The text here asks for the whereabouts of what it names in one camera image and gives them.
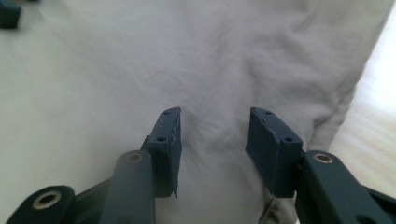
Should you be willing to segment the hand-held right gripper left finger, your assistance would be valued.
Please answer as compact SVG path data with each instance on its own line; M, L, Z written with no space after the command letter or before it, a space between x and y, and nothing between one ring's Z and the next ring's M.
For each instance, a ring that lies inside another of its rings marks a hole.
M181 108L173 107L158 117L147 141L155 175L155 196L177 194L181 160Z

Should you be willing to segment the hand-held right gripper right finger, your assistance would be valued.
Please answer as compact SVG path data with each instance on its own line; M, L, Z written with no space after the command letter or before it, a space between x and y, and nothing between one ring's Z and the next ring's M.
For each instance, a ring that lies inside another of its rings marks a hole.
M301 158L302 147L301 138L275 113L250 108L246 151L275 197L293 197L293 166Z

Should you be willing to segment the beige shorts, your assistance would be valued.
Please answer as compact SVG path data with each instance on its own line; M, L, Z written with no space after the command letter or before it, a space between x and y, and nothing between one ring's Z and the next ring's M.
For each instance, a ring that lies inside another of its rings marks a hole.
M295 224L246 153L248 111L308 149L343 123L394 0L68 0L42 35L36 146L80 180L105 175L158 114L182 110L175 199L160 224Z

